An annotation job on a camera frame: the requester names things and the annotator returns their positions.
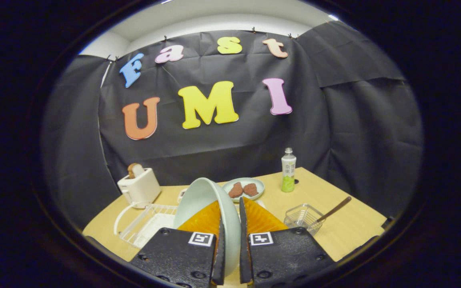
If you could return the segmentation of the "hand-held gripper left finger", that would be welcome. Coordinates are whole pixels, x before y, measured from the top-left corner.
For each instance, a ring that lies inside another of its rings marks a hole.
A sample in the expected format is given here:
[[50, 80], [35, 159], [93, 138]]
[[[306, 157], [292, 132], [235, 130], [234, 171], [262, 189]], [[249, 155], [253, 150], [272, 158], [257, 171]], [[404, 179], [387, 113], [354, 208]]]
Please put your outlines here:
[[130, 261], [166, 282], [185, 288], [215, 288], [225, 278], [225, 238], [217, 201], [195, 213], [179, 228], [174, 215], [157, 213], [140, 230]]

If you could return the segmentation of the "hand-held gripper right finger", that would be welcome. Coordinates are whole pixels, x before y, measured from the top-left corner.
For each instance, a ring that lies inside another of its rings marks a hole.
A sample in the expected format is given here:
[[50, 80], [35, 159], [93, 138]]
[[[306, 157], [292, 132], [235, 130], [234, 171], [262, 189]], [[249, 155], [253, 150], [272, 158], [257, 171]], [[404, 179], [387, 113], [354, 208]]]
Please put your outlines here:
[[240, 282], [249, 288], [295, 288], [335, 268], [335, 261], [303, 227], [253, 233], [251, 201], [239, 202]]

